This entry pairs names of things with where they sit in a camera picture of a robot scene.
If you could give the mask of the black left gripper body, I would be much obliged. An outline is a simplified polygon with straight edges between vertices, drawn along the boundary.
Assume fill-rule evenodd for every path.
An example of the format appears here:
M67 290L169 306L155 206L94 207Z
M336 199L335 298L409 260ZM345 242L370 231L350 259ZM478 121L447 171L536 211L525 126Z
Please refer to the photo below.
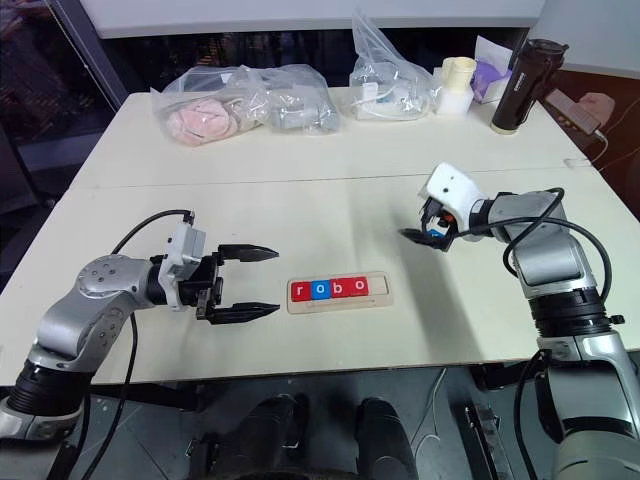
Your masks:
M179 298L196 310L198 320L213 320L221 303L224 280L219 274L224 259L219 252L204 256L191 277L178 283Z

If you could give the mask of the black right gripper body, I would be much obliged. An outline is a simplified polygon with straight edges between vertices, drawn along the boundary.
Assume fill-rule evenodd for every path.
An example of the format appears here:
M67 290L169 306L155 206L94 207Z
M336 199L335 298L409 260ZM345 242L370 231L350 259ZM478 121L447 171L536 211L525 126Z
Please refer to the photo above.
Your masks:
M431 197L422 207L420 223L422 231L432 235L444 236L458 231L455 217Z

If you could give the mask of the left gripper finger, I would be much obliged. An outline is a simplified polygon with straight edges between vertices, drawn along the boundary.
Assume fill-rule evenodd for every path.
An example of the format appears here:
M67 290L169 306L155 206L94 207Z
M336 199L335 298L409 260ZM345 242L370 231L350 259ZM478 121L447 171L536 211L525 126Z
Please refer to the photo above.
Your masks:
M261 262L279 256L275 250L252 244L221 244L218 246L217 254L219 264L227 260L238 260L244 263Z
M211 325L247 323L275 313L280 309L277 304L262 302L235 303L231 307L217 308L211 304L205 307L202 319Z

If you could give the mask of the person's bare hand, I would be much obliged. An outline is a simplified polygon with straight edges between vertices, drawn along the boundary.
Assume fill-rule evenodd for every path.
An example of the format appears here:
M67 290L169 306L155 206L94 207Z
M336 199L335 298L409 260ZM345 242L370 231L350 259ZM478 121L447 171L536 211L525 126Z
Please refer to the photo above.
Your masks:
M579 99L578 105L599 122L603 131L614 112L616 101L604 93L588 92Z

